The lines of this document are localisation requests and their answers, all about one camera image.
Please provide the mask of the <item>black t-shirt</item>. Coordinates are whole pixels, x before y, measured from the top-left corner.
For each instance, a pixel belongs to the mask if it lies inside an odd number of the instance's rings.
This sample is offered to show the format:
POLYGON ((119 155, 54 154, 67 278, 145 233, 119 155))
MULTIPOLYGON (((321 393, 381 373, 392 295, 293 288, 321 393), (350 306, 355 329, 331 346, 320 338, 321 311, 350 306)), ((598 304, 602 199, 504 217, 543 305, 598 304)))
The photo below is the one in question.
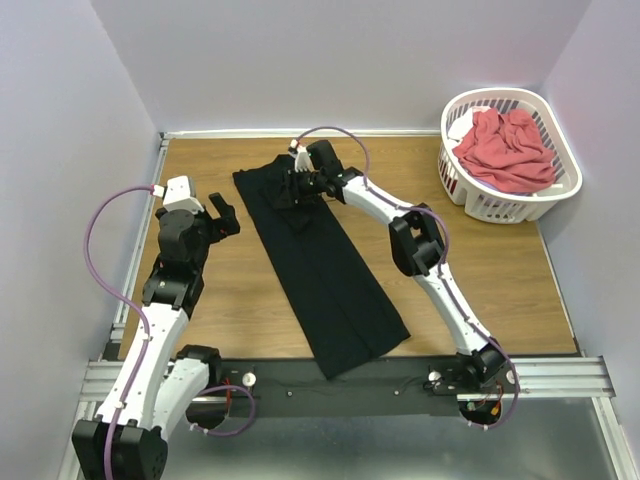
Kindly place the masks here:
POLYGON ((322 374, 332 379, 410 336, 364 259, 321 197, 279 210, 286 155, 233 181, 322 374))

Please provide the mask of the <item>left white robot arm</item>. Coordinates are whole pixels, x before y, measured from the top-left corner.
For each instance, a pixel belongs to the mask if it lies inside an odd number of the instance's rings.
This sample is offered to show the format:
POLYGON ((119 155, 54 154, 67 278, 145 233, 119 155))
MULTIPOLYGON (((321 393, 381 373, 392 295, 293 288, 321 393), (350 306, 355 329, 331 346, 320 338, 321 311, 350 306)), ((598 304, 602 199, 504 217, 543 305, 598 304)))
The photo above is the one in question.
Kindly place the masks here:
POLYGON ((200 391, 221 382, 216 349, 188 346, 171 356, 204 289, 210 246, 240 231, 234 207, 218 192, 209 200, 216 217, 169 201, 156 212, 159 252, 134 309, 134 340, 93 419, 78 421, 72 433, 87 479, 160 478, 179 418, 200 391))

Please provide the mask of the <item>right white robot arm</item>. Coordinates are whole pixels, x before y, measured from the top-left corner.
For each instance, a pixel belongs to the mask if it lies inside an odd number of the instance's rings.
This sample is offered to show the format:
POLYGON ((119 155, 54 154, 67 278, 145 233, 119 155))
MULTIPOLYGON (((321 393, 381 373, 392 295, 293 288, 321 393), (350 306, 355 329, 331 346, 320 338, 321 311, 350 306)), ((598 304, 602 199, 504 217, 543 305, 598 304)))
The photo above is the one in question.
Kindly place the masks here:
POLYGON ((292 160, 267 187, 269 203, 277 210, 292 211, 326 195, 385 225, 396 268, 426 292, 454 340, 462 383, 480 388, 496 381, 509 365, 508 355, 454 280, 447 262, 449 234, 442 219, 425 204, 413 205, 379 188, 365 172, 344 167, 327 140, 304 146, 293 139, 288 155, 292 160))

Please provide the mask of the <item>white cloth in basket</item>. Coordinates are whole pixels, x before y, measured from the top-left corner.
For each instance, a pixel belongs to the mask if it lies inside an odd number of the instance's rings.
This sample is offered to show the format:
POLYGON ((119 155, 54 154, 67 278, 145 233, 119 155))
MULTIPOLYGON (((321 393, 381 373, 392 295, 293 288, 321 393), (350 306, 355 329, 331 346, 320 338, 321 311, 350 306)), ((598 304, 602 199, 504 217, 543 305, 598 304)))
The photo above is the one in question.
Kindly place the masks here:
POLYGON ((489 106, 470 107, 463 115, 454 120, 447 130, 449 144, 453 147, 458 146, 474 127, 474 115, 488 110, 490 110, 489 106))

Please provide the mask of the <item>left silver bolt knob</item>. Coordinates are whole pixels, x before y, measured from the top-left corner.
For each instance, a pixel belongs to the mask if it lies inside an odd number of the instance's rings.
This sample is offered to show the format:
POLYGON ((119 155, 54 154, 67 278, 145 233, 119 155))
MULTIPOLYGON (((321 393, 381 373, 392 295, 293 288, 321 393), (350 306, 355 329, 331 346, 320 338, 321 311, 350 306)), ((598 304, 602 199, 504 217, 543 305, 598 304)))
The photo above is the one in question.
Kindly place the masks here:
POLYGON ((246 372, 242 376, 242 384, 247 388, 253 387, 256 384, 256 381, 257 377, 253 372, 246 372))

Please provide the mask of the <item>silver bolt knob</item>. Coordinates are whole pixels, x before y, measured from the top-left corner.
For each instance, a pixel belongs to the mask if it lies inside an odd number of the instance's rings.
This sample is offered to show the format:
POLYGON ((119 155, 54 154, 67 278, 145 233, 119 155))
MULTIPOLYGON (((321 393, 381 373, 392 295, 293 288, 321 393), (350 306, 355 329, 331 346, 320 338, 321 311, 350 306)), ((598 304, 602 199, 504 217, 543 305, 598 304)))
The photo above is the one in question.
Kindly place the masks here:
POLYGON ((253 372, 246 372, 242 376, 242 384, 247 388, 253 387, 256 384, 256 381, 257 377, 253 372))
POLYGON ((442 374, 437 370, 431 370, 428 375, 428 380, 431 384, 437 385, 441 382, 442 374))

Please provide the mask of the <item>white laundry basket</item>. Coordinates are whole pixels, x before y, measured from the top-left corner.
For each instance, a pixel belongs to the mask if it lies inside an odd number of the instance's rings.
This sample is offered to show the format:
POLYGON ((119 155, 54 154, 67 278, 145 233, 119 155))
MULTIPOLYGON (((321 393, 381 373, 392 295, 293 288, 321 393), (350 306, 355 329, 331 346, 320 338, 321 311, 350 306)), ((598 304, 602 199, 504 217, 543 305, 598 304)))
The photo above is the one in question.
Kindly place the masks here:
POLYGON ((451 201, 462 205, 470 217, 495 224, 535 221, 558 202, 575 195, 582 186, 582 173, 547 101, 522 88, 481 88, 451 99, 441 114, 442 146, 438 173, 451 201), (471 177, 452 153, 447 130, 454 120, 474 106, 489 106, 501 113, 523 109, 532 115, 545 147, 554 153, 555 181, 551 187, 529 195, 505 194, 471 177))

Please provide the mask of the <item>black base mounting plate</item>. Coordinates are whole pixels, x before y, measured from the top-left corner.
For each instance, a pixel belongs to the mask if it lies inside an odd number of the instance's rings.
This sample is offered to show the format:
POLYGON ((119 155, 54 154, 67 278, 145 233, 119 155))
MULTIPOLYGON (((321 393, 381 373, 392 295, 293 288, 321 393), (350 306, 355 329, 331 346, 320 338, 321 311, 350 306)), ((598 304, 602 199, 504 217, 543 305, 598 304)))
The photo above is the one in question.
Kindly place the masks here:
POLYGON ((224 359, 222 378, 242 383, 246 372, 258 418, 389 415, 457 416, 464 402, 507 399, 515 391, 508 366, 490 380, 473 380, 454 356, 383 357, 332 380, 312 359, 224 359), (442 374, 431 384, 431 370, 442 374))

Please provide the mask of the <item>red t-shirt in basket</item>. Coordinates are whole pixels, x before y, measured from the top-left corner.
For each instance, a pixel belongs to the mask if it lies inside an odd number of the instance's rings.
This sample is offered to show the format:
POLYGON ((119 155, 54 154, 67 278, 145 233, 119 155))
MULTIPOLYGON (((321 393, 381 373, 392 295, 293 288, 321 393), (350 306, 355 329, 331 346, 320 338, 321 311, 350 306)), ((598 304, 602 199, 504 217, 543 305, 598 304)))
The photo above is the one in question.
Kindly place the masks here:
POLYGON ((476 181, 505 194, 534 194, 555 181, 554 153, 523 109, 476 113, 474 127, 452 153, 476 181))

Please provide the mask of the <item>aluminium frame rail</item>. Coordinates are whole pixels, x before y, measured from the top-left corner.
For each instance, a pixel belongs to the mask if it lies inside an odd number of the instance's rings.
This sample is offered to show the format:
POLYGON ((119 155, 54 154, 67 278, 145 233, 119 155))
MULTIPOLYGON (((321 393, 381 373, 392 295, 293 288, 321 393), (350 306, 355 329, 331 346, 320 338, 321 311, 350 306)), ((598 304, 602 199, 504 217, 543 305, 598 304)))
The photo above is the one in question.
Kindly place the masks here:
MULTIPOLYGON (((512 359, 522 395, 530 398, 612 398, 606 364, 597 357, 521 357, 512 359)), ((90 361, 81 402, 102 402, 122 367, 121 361, 90 361)))

